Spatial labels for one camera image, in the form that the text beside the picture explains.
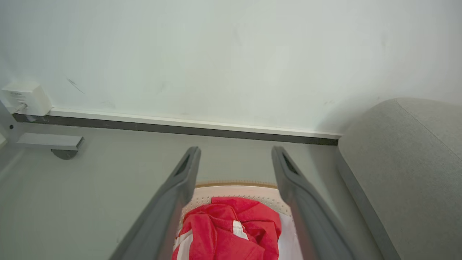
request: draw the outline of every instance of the black hole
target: black hole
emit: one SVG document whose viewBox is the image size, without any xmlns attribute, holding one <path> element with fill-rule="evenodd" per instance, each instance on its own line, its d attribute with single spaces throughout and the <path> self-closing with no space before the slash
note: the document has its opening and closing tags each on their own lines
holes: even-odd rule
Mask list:
<svg viewBox="0 0 462 260">
<path fill-rule="evenodd" d="M 289 170 L 295 174 L 298 175 L 297 171 L 295 170 L 295 168 L 292 166 L 292 164 L 289 162 L 289 159 L 287 159 L 287 157 L 285 155 L 282 155 L 284 156 L 284 160 L 286 161 L 286 165 L 287 167 L 289 167 Z"/>
<path fill-rule="evenodd" d="M 183 164 L 181 164 L 180 168 L 178 169 L 178 171 L 176 171 L 176 174 L 175 176 L 177 176 L 178 174 L 182 173 L 184 171 L 184 169 L 186 169 L 186 165 L 188 164 L 188 161 L 189 161 L 189 155 L 186 157 L 186 159 L 184 160 Z"/>
</svg>

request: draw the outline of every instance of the gray floor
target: gray floor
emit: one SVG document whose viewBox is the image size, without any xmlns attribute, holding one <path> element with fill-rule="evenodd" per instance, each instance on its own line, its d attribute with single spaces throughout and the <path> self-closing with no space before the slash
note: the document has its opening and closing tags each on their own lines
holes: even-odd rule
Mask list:
<svg viewBox="0 0 462 260">
<path fill-rule="evenodd" d="M 334 167 L 333 146 L 27 124 L 30 132 L 82 135 L 77 156 L 26 149 L 0 173 L 0 259 L 105 260 L 190 146 L 202 150 L 198 182 L 275 183 L 282 145 L 367 259 L 381 259 Z"/>
</svg>

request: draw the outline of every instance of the red clothing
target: red clothing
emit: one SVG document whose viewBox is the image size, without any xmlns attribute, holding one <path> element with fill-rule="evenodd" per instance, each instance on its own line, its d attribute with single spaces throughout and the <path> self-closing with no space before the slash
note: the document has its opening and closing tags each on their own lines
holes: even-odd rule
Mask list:
<svg viewBox="0 0 462 260">
<path fill-rule="evenodd" d="M 277 260 L 279 214 L 246 198 L 212 198 L 184 216 L 172 260 Z"/>
</svg>

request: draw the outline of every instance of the power outlet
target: power outlet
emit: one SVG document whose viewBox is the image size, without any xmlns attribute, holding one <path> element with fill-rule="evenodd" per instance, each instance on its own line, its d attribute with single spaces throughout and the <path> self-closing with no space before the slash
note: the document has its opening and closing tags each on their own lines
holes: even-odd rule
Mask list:
<svg viewBox="0 0 462 260">
<path fill-rule="evenodd" d="M 35 82 L 14 82 L 2 89 L 12 106 L 26 104 L 19 114 L 44 116 L 52 108 L 51 102 L 40 84 Z"/>
</svg>

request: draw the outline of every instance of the gray fabric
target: gray fabric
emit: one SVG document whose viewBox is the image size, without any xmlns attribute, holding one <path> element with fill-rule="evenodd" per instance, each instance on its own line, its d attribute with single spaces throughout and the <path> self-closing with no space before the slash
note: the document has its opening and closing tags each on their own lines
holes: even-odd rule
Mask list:
<svg viewBox="0 0 462 260">
<path fill-rule="evenodd" d="M 339 141 L 402 260 L 462 259 L 461 131 L 461 106 L 392 99 Z"/>
<path fill-rule="evenodd" d="M 388 237 L 388 234 L 385 231 L 382 222 L 380 222 L 377 213 L 375 212 L 371 203 L 367 199 L 363 189 L 359 185 L 358 181 L 353 175 L 353 172 L 351 171 L 347 162 L 345 162 L 345 160 L 343 159 L 338 149 L 335 154 L 335 161 L 337 164 L 337 170 L 339 171 L 340 175 L 342 176 L 342 179 L 348 187 L 348 190 L 353 196 L 356 205 L 358 205 L 359 211 L 361 211 L 361 214 L 364 216 L 364 220 L 369 226 L 372 236 L 374 236 L 377 246 L 382 252 L 384 259 L 400 260 L 400 257 L 396 252 L 396 249 L 393 246 L 390 238 Z"/>
</svg>

